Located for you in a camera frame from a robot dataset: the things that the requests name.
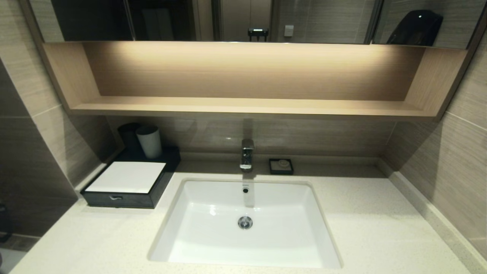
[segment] undermount sink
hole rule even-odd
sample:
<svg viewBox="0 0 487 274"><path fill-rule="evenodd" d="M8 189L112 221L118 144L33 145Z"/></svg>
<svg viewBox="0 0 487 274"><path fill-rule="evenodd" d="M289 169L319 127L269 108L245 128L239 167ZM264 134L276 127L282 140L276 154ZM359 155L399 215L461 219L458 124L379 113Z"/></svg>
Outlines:
<svg viewBox="0 0 487 274"><path fill-rule="evenodd" d="M341 268L307 184L190 180L171 208L150 260Z"/></svg>

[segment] white quartz countertop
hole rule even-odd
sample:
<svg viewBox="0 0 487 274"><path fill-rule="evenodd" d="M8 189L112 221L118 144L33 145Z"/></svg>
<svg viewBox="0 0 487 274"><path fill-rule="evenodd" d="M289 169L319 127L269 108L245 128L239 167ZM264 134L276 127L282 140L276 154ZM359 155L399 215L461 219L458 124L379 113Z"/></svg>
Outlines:
<svg viewBox="0 0 487 274"><path fill-rule="evenodd" d="M308 181L313 185L342 261L341 269L149 261L149 250L181 181L242 179L238 169L233 174L215 173L228 163L211 165L213 169L205 169L198 162L182 162L178 168L181 172L174 174L154 210L89 207L80 199L11 274L469 273L416 209L373 166L307 166L309 172L298 172L295 165L294 176L254 178L255 182Z"/></svg>

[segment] chrome faucet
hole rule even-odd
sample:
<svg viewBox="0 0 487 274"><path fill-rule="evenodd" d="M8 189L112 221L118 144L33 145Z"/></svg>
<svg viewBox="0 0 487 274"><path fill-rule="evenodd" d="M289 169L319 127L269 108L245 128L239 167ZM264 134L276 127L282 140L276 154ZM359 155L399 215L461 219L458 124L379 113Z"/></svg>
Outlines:
<svg viewBox="0 0 487 274"><path fill-rule="evenodd" d="M240 169L244 173L252 172L252 152L254 151L254 141L251 139L242 140L242 160Z"/></svg>

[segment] white cup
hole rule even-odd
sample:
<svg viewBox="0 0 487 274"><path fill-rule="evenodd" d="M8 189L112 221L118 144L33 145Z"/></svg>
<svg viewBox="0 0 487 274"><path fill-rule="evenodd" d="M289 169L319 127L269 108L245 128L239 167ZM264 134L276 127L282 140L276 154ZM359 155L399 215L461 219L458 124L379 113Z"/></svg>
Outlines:
<svg viewBox="0 0 487 274"><path fill-rule="evenodd" d="M162 155L161 135L156 126L141 126L135 133L148 159L158 158Z"/></svg>

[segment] light switch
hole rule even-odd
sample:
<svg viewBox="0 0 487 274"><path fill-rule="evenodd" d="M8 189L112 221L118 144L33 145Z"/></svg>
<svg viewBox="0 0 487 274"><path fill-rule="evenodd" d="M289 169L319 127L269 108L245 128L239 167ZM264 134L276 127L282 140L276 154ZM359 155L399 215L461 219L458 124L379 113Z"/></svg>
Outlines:
<svg viewBox="0 0 487 274"><path fill-rule="evenodd" d="M294 25L284 26L284 37L292 37L294 33Z"/></svg>

